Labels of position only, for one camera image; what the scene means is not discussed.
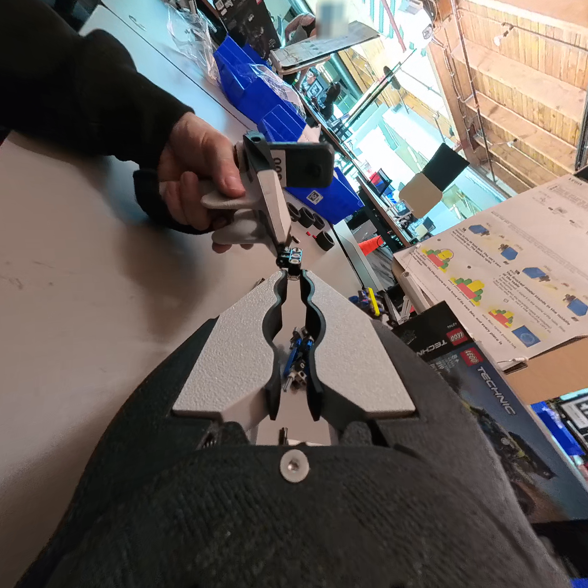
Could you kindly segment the printed instruction sheet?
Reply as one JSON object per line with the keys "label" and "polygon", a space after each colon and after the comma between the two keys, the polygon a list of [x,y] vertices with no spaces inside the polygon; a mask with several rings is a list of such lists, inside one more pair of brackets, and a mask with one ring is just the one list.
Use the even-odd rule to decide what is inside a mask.
{"label": "printed instruction sheet", "polygon": [[394,257],[504,368],[587,336],[587,180],[576,175]]}

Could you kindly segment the brown cardboard box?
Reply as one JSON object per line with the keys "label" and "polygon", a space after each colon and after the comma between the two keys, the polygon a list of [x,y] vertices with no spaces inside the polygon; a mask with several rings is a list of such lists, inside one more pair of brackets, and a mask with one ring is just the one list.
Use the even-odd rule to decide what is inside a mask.
{"label": "brown cardboard box", "polygon": [[575,339],[505,371],[518,399],[532,405],[587,388],[587,337]]}

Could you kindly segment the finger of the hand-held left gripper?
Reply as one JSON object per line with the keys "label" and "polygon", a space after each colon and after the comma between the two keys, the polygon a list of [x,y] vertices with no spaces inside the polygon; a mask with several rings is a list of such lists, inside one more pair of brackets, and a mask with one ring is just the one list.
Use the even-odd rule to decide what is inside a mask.
{"label": "finger of the hand-held left gripper", "polygon": [[292,237],[292,220],[277,173],[264,170],[256,174],[261,191],[258,212],[277,252],[289,246]]}

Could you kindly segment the computer monitor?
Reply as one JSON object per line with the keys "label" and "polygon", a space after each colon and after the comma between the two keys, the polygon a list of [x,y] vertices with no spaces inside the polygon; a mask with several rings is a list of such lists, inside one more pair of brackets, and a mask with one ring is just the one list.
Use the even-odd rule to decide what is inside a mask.
{"label": "computer monitor", "polygon": [[310,68],[329,58],[330,55],[355,45],[377,39],[378,31],[355,21],[349,24],[347,34],[331,39],[320,39],[317,36],[302,40],[270,52],[270,62],[280,75],[290,75]]}

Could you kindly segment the black lego connector piece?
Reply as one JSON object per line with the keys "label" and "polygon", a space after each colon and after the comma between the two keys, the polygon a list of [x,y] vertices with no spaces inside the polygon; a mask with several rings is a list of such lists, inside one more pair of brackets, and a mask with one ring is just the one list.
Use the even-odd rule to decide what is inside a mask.
{"label": "black lego connector piece", "polygon": [[299,247],[283,246],[277,252],[276,265],[292,276],[300,275],[303,250]]}

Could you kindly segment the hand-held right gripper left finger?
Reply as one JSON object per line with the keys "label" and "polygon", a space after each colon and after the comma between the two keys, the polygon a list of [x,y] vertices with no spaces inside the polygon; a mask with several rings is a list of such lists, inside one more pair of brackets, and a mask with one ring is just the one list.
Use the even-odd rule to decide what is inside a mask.
{"label": "hand-held right gripper left finger", "polygon": [[282,396],[280,354],[288,277],[278,270],[221,313],[172,405],[172,414],[237,423],[259,442],[259,425],[275,420]]}

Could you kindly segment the large blue yellow lego assembly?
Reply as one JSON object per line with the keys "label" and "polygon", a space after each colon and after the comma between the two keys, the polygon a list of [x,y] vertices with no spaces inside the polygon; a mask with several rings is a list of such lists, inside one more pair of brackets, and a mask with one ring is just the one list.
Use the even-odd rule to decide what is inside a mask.
{"label": "large blue yellow lego assembly", "polygon": [[417,315],[415,306],[399,285],[381,290],[372,288],[358,290],[356,295],[349,297],[349,302],[390,329]]}

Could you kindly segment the person's left hand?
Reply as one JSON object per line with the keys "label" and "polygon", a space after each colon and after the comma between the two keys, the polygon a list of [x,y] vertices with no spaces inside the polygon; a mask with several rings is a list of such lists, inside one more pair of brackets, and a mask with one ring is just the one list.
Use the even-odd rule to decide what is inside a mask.
{"label": "person's left hand", "polygon": [[231,218],[230,211],[202,205],[201,180],[211,180],[230,198],[245,195],[231,141],[193,112],[185,113],[171,130],[159,158],[158,179],[173,220],[201,232],[221,229]]}

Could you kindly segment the small blue yellow lego assembly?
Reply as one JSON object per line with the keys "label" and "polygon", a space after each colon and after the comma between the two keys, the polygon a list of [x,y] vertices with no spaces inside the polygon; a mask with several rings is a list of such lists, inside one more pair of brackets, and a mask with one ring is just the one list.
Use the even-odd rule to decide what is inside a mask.
{"label": "small blue yellow lego assembly", "polygon": [[314,339],[306,327],[295,328],[290,338],[290,347],[282,372],[282,392],[306,387],[309,376],[309,355]]}

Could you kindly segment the clear plastic bag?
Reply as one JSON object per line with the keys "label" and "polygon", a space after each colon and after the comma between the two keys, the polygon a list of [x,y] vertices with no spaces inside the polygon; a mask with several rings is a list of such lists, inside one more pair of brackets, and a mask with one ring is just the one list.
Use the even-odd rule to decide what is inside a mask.
{"label": "clear plastic bag", "polygon": [[190,59],[214,85],[220,85],[220,76],[208,20],[198,10],[195,1],[166,1],[168,5],[167,29],[177,50]]}
{"label": "clear plastic bag", "polygon": [[303,100],[298,91],[271,69],[267,64],[253,63],[249,65],[253,81],[261,81],[268,90],[282,101],[284,107],[290,107],[302,119],[306,117]]}

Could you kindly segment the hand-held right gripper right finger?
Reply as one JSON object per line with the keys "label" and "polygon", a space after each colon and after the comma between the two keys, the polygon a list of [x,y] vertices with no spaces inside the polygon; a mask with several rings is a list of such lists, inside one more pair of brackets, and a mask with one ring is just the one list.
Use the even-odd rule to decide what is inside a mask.
{"label": "hand-held right gripper right finger", "polygon": [[416,414],[376,323],[310,270],[300,276],[305,330],[306,398],[318,431],[302,425],[300,443],[338,443],[353,422],[402,419]]}

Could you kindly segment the blue storage bin with tag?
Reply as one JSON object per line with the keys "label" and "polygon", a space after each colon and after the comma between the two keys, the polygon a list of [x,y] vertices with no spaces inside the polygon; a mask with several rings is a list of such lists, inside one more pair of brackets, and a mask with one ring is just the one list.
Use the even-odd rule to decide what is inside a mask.
{"label": "blue storage bin with tag", "polygon": [[364,206],[342,171],[335,166],[328,187],[285,187],[302,207],[316,212],[325,222],[338,224]]}

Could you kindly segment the black square board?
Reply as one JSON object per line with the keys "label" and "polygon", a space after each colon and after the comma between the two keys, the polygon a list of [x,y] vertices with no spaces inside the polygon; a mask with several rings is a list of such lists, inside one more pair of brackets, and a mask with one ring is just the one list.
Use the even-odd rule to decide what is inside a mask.
{"label": "black square board", "polygon": [[424,166],[422,174],[441,192],[444,192],[470,165],[469,161],[442,143]]}

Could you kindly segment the tan square board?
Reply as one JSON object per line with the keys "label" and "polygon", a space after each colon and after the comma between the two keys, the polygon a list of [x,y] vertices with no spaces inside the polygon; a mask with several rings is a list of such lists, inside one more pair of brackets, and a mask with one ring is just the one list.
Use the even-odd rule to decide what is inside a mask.
{"label": "tan square board", "polygon": [[421,219],[441,200],[443,192],[424,173],[419,172],[399,191],[399,199],[411,214]]}

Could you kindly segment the lego set box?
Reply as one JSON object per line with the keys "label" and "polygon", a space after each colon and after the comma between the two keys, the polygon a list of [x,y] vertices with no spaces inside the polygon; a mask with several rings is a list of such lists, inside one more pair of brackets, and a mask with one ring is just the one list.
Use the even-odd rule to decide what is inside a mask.
{"label": "lego set box", "polygon": [[587,520],[587,481],[531,406],[446,303],[395,327],[395,334],[458,394],[495,451],[532,523]]}

